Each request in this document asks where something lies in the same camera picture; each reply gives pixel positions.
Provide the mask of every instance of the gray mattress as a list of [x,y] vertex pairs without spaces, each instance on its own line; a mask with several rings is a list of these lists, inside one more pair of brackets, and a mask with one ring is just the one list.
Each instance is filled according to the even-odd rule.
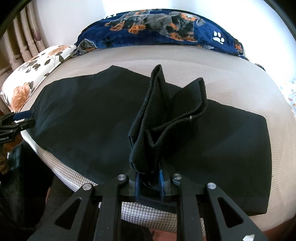
[[[239,57],[199,47],[174,45],[94,50],[70,59],[54,70],[35,90],[22,111],[30,109],[42,88],[55,80],[95,74],[111,65],[150,76],[157,64],[162,65],[165,79],[171,84],[184,87],[196,78],[203,77],[208,99],[266,118],[272,151],[271,194],[267,213],[250,218],[262,231],[292,218],[296,212],[296,122],[290,106],[269,75]],[[22,136],[73,191],[84,183],[95,184],[38,146],[26,131],[22,132]],[[176,232],[175,214],[137,203],[123,203],[122,219]]]

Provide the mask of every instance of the white paw print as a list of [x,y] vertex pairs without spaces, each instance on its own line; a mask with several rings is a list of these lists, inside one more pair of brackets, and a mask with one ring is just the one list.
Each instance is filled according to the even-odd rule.
[[219,42],[220,44],[223,44],[224,38],[221,38],[221,34],[219,32],[217,33],[216,31],[214,31],[214,36],[215,37],[213,37],[213,40]]
[[109,15],[109,16],[107,16],[107,17],[104,17],[103,19],[111,18],[111,17],[115,17],[115,16],[116,16],[116,14],[113,14],[113,15]]

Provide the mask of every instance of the folded black fabric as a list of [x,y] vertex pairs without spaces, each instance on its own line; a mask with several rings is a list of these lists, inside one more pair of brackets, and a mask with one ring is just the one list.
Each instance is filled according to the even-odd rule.
[[131,165],[159,190],[161,160],[192,182],[217,183],[249,214],[267,211],[266,120],[206,99],[202,78],[180,88],[160,65],[151,78],[111,66],[47,85],[31,111],[37,144],[98,184]]

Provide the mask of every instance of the black frame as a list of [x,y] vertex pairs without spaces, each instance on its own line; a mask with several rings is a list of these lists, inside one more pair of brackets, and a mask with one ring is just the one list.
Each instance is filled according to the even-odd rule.
[[[121,174],[105,185],[84,184],[28,241],[120,241],[121,205],[136,200],[135,175]],[[208,241],[268,241],[214,183],[197,185],[174,174],[171,185],[178,189],[177,195],[168,196],[178,203],[177,241],[203,240],[200,217]]]

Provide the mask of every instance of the paw print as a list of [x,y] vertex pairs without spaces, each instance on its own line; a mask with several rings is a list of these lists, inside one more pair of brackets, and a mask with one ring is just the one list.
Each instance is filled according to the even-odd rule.
[[213,37],[213,40],[219,42],[220,44],[224,43],[224,38],[221,38],[221,34],[219,32],[217,33],[216,31],[214,31],[214,36],[215,37]]
[[109,16],[107,16],[107,17],[104,17],[103,19],[111,18],[111,17],[115,17],[115,16],[116,16],[116,14],[113,14],[113,15],[109,15]]
[[110,37],[103,38],[103,44],[105,44],[107,48],[113,47],[113,44],[112,44],[112,41],[110,40]]

